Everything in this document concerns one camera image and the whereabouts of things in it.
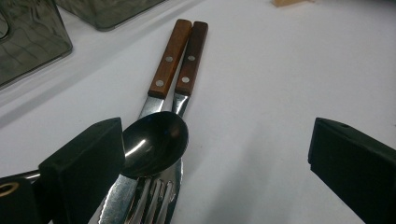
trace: white surface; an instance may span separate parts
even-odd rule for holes
[[[61,14],[73,53],[0,91],[0,176],[99,120],[128,127],[175,21],[205,21],[173,223],[362,223],[307,153],[316,117],[396,148],[395,3],[169,0],[107,33]]]

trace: knife handle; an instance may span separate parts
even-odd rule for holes
[[[199,62],[201,61],[201,55],[204,49],[207,29],[207,23],[202,21],[196,21],[192,26],[190,40],[187,44],[183,64],[178,75],[175,93],[188,96],[192,94]]]
[[[161,62],[158,65],[157,72],[154,79],[152,79],[148,90],[149,96],[160,99],[166,98],[190,32],[190,21],[177,20]]]

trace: spoon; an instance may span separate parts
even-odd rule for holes
[[[181,117],[172,112],[150,114],[131,124],[123,133],[125,163],[121,173],[128,177],[155,175],[173,165],[186,150],[189,132]],[[3,177],[24,177],[35,182],[38,170]]]

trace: utensil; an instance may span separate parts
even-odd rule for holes
[[[172,112],[181,117],[184,115],[192,94],[204,49],[207,29],[207,23],[201,21],[196,21],[192,26],[172,105]],[[139,179],[142,182],[140,185],[143,185],[144,182],[144,190],[142,199],[139,200],[139,204],[136,206],[136,211],[129,215],[132,216],[130,223],[141,223],[142,219],[144,220],[143,223],[170,223],[175,211],[182,175],[183,162],[180,159],[176,164],[151,179]],[[147,198],[150,201],[148,204],[144,203]]]
[[[161,111],[190,31],[190,21],[177,20],[157,72],[154,79],[152,79],[148,90],[148,98],[140,112],[139,118]],[[124,222],[132,203],[136,184],[135,179],[124,175],[119,176],[107,194],[99,223],[113,224]]]
[[[178,161],[186,150],[189,133],[181,117],[163,111],[137,120],[122,133],[122,138],[125,163],[121,173],[133,177],[155,175]],[[35,182],[40,173],[35,170],[0,180],[16,177]]]

